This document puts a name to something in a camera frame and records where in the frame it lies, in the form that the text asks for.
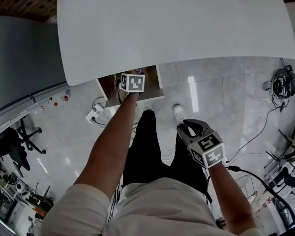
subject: power strip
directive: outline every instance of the power strip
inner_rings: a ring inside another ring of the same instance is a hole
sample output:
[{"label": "power strip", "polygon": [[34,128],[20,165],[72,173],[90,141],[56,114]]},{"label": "power strip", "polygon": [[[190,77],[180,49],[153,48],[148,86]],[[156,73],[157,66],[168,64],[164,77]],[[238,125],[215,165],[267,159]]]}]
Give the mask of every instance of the power strip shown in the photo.
[{"label": "power strip", "polygon": [[97,119],[99,115],[104,112],[104,108],[100,104],[96,104],[94,109],[92,109],[89,114],[85,117],[85,119],[93,125],[96,125],[96,123],[93,121],[93,119]]}]

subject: shoe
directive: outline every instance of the shoe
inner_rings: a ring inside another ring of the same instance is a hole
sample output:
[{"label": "shoe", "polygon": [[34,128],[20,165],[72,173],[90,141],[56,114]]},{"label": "shoe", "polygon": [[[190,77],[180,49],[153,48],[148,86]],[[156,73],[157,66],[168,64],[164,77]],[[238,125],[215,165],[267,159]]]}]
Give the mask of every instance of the shoe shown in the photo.
[{"label": "shoe", "polygon": [[142,112],[146,110],[152,110],[151,102],[150,101],[143,101],[138,103],[139,108],[142,110]]},{"label": "shoe", "polygon": [[173,114],[176,119],[177,125],[183,124],[183,120],[187,119],[187,113],[180,104],[173,106]]}]

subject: gray wall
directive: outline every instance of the gray wall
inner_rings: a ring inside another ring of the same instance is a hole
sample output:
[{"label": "gray wall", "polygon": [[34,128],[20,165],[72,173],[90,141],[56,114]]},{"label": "gray wall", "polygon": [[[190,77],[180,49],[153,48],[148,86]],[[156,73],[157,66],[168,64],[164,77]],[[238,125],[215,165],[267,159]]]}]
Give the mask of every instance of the gray wall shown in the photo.
[{"label": "gray wall", "polygon": [[0,108],[62,82],[57,25],[0,16]]}]

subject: office chair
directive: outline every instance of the office chair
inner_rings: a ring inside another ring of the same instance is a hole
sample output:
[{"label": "office chair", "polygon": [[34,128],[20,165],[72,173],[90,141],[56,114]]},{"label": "office chair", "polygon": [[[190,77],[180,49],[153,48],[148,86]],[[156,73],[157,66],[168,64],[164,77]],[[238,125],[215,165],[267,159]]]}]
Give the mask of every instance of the office chair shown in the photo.
[{"label": "office chair", "polygon": [[14,161],[14,167],[17,173],[23,177],[21,167],[27,171],[30,170],[29,162],[27,161],[27,153],[21,145],[18,133],[13,128],[7,128],[0,134],[0,157],[8,155]]},{"label": "office chair", "polygon": [[35,150],[37,150],[39,153],[41,154],[46,154],[46,150],[40,150],[31,140],[30,138],[35,135],[36,133],[40,134],[42,132],[41,128],[38,128],[37,130],[35,130],[33,133],[31,134],[27,134],[25,127],[24,127],[24,122],[23,122],[23,118],[20,120],[21,121],[21,127],[17,128],[16,130],[18,131],[18,133],[20,134],[20,136],[22,137],[21,143],[25,143],[26,148],[29,151],[32,151],[33,148]]}]

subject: white shirt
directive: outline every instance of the white shirt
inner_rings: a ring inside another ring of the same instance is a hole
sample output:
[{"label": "white shirt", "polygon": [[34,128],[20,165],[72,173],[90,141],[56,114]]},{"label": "white shirt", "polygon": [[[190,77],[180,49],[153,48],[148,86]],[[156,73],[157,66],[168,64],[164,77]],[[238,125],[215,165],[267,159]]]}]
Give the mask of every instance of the white shirt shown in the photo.
[{"label": "white shirt", "polygon": [[[85,184],[69,187],[45,217],[41,236],[232,236],[217,228],[204,195],[171,178],[129,184],[111,223],[108,197]],[[258,229],[241,236],[260,236]]]}]

